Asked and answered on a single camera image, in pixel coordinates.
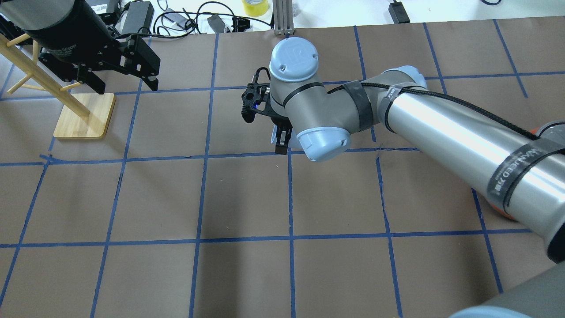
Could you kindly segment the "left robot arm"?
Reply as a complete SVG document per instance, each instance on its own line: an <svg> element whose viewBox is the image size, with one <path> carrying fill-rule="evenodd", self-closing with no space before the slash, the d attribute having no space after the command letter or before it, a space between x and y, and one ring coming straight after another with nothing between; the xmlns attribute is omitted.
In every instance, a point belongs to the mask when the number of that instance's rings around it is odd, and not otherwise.
<svg viewBox="0 0 565 318"><path fill-rule="evenodd" d="M96 72L112 70L158 89L161 59L145 34L113 36L84 0L3 0L1 14L45 49L40 62L62 81L103 94L106 84Z"/></svg>

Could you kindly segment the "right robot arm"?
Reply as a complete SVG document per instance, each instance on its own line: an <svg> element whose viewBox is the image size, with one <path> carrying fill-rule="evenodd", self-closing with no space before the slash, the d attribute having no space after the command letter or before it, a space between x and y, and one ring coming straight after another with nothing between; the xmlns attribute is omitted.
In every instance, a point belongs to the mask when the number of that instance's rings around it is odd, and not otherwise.
<svg viewBox="0 0 565 318"><path fill-rule="evenodd" d="M349 149L350 137L382 124L482 194L503 215L543 239L555 266L454 318L564 316L564 122L536 133L462 99L429 91L418 69L402 66L327 91L317 75L315 46L304 38L277 43L266 68L242 93L241 114L275 124L275 151L297 141L307 158L323 162Z"/></svg>

